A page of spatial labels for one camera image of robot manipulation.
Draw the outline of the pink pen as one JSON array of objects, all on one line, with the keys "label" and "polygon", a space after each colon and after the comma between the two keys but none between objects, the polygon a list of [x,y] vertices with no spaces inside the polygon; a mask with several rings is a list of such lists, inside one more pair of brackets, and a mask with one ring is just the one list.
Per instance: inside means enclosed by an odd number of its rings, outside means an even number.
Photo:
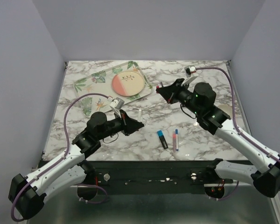
[{"label": "pink pen", "polygon": [[177,141],[176,141],[176,133],[173,132],[173,150],[176,151],[177,150],[177,145],[176,145]]}]

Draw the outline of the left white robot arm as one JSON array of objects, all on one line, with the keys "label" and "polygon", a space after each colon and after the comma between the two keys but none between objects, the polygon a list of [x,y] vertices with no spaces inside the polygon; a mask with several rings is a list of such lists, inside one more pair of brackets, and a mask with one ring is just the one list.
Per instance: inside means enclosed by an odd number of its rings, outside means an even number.
[{"label": "left white robot arm", "polygon": [[15,222],[34,217],[54,194],[76,184],[90,184],[94,173],[85,160],[101,147],[101,140],[118,133],[129,136],[144,124],[130,118],[123,110],[108,120],[103,112],[92,114],[86,128],[72,144],[38,170],[11,180],[8,199],[12,202],[11,217]]}]

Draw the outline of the white pen blue tip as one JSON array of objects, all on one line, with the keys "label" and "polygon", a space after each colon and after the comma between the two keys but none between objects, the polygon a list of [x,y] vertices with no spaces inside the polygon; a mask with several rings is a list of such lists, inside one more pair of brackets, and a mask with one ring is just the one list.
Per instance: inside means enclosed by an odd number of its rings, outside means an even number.
[{"label": "white pen blue tip", "polygon": [[179,151],[178,129],[175,129],[175,150]]}]

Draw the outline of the white pen red tip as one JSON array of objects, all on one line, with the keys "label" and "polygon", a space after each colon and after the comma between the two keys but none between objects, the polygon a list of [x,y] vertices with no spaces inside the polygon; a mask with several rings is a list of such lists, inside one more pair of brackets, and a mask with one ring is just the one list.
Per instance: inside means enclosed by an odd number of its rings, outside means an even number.
[{"label": "white pen red tip", "polygon": [[141,122],[141,116],[142,116],[142,110],[139,109],[139,110],[138,110],[138,117],[137,117],[137,120],[138,120],[139,122]]}]

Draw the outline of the black marker blue tip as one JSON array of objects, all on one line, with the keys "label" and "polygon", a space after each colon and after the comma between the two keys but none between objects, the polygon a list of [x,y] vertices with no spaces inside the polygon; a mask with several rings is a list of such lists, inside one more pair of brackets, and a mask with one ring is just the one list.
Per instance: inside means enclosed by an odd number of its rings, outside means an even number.
[{"label": "black marker blue tip", "polygon": [[160,140],[160,142],[161,142],[162,147],[163,147],[164,149],[168,149],[168,144],[167,144],[167,142],[166,142],[166,140],[165,140],[165,137],[164,137],[164,135],[163,135],[162,130],[157,131],[157,135],[158,135],[158,137],[159,137],[159,140]]}]

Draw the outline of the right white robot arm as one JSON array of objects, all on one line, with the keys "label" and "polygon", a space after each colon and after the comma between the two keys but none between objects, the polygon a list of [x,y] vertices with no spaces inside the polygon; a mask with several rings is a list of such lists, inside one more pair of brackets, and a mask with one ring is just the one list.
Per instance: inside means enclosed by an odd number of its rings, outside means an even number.
[{"label": "right white robot arm", "polygon": [[247,132],[240,129],[235,120],[214,105],[216,93],[208,83],[200,82],[193,92],[183,79],[177,79],[166,87],[157,87],[168,104],[180,103],[196,115],[201,128],[223,139],[252,165],[236,165],[220,161],[215,167],[205,171],[206,179],[215,183],[220,179],[233,179],[253,185],[262,195],[273,198],[280,192],[280,154],[255,140]]}]

